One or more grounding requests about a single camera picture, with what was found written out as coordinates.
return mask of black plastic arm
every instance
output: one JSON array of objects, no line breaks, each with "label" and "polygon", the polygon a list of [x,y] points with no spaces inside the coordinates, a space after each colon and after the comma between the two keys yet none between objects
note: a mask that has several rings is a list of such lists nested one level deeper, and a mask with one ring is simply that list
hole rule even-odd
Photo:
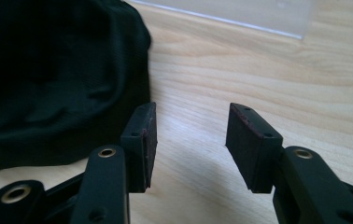
[{"label": "black plastic arm", "polygon": [[314,151],[282,147],[282,136],[252,108],[231,104],[226,147],[254,193],[271,193],[280,223],[353,223],[353,187]]},{"label": "black plastic arm", "polygon": [[129,192],[150,187],[156,146],[156,105],[141,105],[120,144],[94,150],[83,174],[47,191],[35,180],[0,189],[0,223],[130,223]]}]

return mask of metal grommet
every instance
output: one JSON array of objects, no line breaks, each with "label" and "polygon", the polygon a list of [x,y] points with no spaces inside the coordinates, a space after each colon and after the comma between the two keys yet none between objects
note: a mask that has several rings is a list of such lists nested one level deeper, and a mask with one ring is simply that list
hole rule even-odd
[{"label": "metal grommet", "polygon": [[113,149],[113,148],[106,148],[98,152],[98,156],[101,158],[112,157],[115,154],[116,154],[116,149]]},{"label": "metal grommet", "polygon": [[28,185],[18,185],[8,190],[1,198],[2,203],[16,203],[24,199],[31,192]]},{"label": "metal grommet", "polygon": [[299,158],[310,160],[313,159],[313,154],[311,154],[309,151],[304,150],[304,149],[295,149],[293,151],[295,155]]}]

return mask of screw hole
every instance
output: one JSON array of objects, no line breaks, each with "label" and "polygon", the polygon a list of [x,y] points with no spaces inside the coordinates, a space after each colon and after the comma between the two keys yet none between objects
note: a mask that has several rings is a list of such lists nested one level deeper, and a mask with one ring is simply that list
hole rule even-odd
[{"label": "screw hole", "polygon": [[95,208],[89,214],[89,220],[91,222],[101,222],[106,218],[106,209],[104,207]]},{"label": "screw hole", "polygon": [[116,154],[116,150],[113,148],[107,148],[107,149],[103,149],[98,153],[99,157],[102,158],[108,158],[108,157],[112,157]]},{"label": "screw hole", "polygon": [[302,158],[302,159],[310,160],[313,158],[313,155],[309,151],[306,151],[303,149],[296,149],[296,150],[294,150],[294,152],[297,157]]},{"label": "screw hole", "polygon": [[336,212],[337,216],[340,217],[341,219],[353,223],[353,213],[345,210],[339,210]]},{"label": "screw hole", "polygon": [[1,198],[2,203],[16,203],[24,199],[31,192],[28,185],[19,185],[8,190]]}]

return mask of black cloth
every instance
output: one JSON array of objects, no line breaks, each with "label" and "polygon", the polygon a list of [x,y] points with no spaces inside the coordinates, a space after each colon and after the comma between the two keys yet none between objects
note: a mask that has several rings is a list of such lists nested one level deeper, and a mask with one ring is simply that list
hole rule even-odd
[{"label": "black cloth", "polygon": [[150,101],[149,46],[120,0],[0,0],[0,169],[118,143]]}]

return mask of wood grain surface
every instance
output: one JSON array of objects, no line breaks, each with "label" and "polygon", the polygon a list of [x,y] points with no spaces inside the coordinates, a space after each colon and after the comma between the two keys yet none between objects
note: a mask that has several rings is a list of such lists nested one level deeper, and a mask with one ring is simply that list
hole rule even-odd
[{"label": "wood grain surface", "polygon": [[[353,184],[353,1],[322,1],[304,40],[134,5],[153,39],[159,145],[152,188],[131,195],[133,223],[277,223],[272,195],[247,190],[225,145],[229,104],[257,110]],[[46,188],[86,161],[0,172],[0,188]]]}]

